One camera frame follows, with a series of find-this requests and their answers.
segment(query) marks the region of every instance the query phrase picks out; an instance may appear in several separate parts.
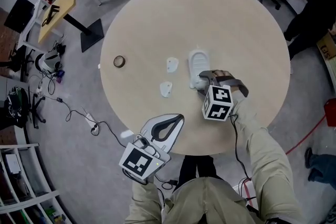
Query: brick wall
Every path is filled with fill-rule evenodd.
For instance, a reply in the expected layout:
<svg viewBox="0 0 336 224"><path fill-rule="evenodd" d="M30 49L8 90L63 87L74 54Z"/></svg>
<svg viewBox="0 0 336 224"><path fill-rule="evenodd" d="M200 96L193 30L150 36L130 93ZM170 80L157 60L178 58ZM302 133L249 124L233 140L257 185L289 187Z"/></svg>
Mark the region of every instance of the brick wall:
<svg viewBox="0 0 336 224"><path fill-rule="evenodd" d="M8 13L0 8L0 62L8 61L10 51L15 48L15 43L19 39L17 32L4 26L7 16ZM0 76L8 77L8 69L0 67ZM16 143L13 126L0 131L0 145L13 145Z"/></svg>

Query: black table base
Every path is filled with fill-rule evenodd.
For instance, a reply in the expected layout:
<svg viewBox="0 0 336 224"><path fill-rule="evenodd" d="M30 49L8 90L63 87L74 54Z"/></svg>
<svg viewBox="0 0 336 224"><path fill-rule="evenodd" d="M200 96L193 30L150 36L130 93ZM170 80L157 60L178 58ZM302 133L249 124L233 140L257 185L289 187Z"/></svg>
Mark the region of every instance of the black table base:
<svg viewBox="0 0 336 224"><path fill-rule="evenodd" d="M79 23L77 20L72 18L69 14L64 16L64 20L75 26L77 29L81 30L80 41L82 52L86 51L88 48L96 44L102 38L104 38L103 26L101 24L101 19L96 20L88 28Z"/></svg>

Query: sleeve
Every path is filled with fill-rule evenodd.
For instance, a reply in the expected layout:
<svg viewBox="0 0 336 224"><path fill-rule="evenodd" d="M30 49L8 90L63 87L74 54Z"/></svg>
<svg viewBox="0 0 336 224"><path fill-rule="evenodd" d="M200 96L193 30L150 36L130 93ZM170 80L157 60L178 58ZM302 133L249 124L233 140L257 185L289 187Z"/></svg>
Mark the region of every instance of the sleeve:
<svg viewBox="0 0 336 224"><path fill-rule="evenodd" d="M256 120L256 112L240 91L233 92L238 115L238 135L250 155L252 181L261 220L280 218L291 224L305 223L292 186L292 170L280 145Z"/></svg>
<svg viewBox="0 0 336 224"><path fill-rule="evenodd" d="M141 185L133 182L132 191L130 214L125 224L161 224L161 202L156 186L153 183Z"/></svg>

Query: power strip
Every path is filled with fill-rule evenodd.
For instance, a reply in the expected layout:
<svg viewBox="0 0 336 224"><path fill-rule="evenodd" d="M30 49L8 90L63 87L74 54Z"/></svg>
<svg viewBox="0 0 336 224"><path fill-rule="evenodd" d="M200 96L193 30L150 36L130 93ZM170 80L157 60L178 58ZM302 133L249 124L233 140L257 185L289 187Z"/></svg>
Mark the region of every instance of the power strip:
<svg viewBox="0 0 336 224"><path fill-rule="evenodd" d="M85 120L89 123L90 125L90 128L91 128L91 133L94 134L94 135L97 135L98 134L98 126L95 124L95 120L94 118L91 116L90 113L87 113L86 114L86 118Z"/></svg>

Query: black tape roll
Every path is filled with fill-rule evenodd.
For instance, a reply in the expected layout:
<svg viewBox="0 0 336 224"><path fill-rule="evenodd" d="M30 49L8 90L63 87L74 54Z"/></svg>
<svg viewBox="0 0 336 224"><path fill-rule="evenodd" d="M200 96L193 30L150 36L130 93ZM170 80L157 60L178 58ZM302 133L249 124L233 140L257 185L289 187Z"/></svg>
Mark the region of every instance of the black tape roll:
<svg viewBox="0 0 336 224"><path fill-rule="evenodd" d="M121 55L118 55L117 57L115 57L115 59L113 60L113 64L115 67L117 68L122 68L126 63L126 60L124 57L122 57Z"/></svg>

